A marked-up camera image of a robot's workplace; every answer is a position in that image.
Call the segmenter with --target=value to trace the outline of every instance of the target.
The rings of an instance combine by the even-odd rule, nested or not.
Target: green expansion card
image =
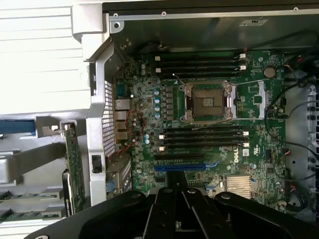
[[[285,145],[264,124],[265,108],[284,87],[283,63],[281,51],[162,53],[128,61],[115,76],[115,116],[117,143],[138,140],[128,147],[133,188],[163,187],[165,172],[180,170],[189,186],[211,197],[230,191],[284,212],[285,184],[274,162]],[[284,114],[281,99],[268,120],[280,140]],[[284,162],[275,167],[284,168]]]
[[[63,173],[63,189],[67,216],[83,210],[85,191],[82,158],[74,124],[67,124],[64,138],[66,144],[67,170]]]

